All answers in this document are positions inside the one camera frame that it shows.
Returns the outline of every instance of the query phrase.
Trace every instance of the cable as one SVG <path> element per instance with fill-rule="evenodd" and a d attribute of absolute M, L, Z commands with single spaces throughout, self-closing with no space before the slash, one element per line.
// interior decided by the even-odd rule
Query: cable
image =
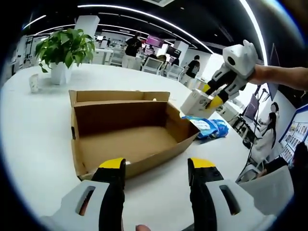
<path fill-rule="evenodd" d="M 259 106 L 260 106 L 260 101 L 259 101 L 259 91 L 257 92 L 257 99 L 258 99 L 258 109 L 257 109 L 257 117 L 256 117 L 256 121 L 258 121 L 258 117 L 259 117 Z M 254 130 L 254 134 L 256 133 L 256 129 L 257 129 L 257 123 L 255 123 L 255 130 Z M 244 166 L 244 168 L 242 169 L 241 173 L 239 174 L 239 176 L 242 174 L 242 172 L 244 172 L 245 168 L 247 167 L 248 163 L 249 163 L 249 159 L 251 157 L 251 150 L 254 146 L 254 142 L 252 143 L 251 147 L 250 147 L 250 150 L 249 150 L 249 154 L 248 154 L 248 158 L 247 158 L 247 161 L 246 161 L 246 164 Z"/>

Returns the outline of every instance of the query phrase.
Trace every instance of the white flower pot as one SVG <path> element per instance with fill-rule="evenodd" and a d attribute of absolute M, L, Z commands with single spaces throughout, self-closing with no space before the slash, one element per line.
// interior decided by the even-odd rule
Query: white flower pot
<path fill-rule="evenodd" d="M 69 82 L 72 75 L 72 67 L 66 67 L 65 63 L 51 63 L 51 82 L 55 85 L 62 85 Z"/>

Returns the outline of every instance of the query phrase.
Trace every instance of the screen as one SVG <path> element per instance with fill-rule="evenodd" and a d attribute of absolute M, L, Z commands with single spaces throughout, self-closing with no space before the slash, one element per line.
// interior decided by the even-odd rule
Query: screen
<path fill-rule="evenodd" d="M 276 51 L 276 47 L 275 44 L 273 44 L 272 49 L 271 49 L 271 54 L 270 54 L 270 58 L 269 58 L 269 65 L 271 66 L 280 66 L 280 62 L 279 62 L 279 57 L 278 57 L 278 53 Z M 271 100 L 274 100 L 274 97 L 277 93 L 278 90 L 278 86 L 279 84 L 275 84 L 275 83 L 268 83 L 268 88 L 269 88 L 269 93 L 270 93 L 270 98 Z"/>
<path fill-rule="evenodd" d="M 162 48 L 164 41 L 160 38 L 149 35 L 145 43 L 152 45 L 152 46 L 155 46 L 155 47 L 158 47 L 158 48 Z"/>
<path fill-rule="evenodd" d="M 166 53 L 170 54 L 170 56 L 175 57 L 175 58 L 179 58 L 180 55 L 181 55 L 181 51 L 180 50 L 177 50 L 177 49 L 175 49 L 175 48 L 173 48 L 171 46 L 168 46 Z"/>
<path fill-rule="evenodd" d="M 252 95 L 250 99 L 250 103 L 247 106 L 246 111 L 244 113 L 244 116 L 247 118 L 250 118 L 251 120 L 254 120 L 256 113 L 258 111 L 258 108 L 259 108 L 259 101 L 255 95 Z"/>

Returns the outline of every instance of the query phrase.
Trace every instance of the cardboard box flap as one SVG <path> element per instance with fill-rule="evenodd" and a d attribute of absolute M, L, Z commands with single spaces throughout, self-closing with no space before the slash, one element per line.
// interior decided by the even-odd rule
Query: cardboard box flap
<path fill-rule="evenodd" d="M 71 105 L 80 102 L 113 101 L 113 100 L 153 100 L 167 102 L 170 92 L 143 92 L 120 90 L 86 90 L 69 91 Z"/>

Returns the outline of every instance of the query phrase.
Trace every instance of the finger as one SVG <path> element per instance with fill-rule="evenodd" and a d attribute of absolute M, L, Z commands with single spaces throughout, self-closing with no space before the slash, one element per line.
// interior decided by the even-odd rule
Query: finger
<path fill-rule="evenodd" d="M 137 225 L 136 231 L 151 231 L 151 230 L 145 225 Z"/>

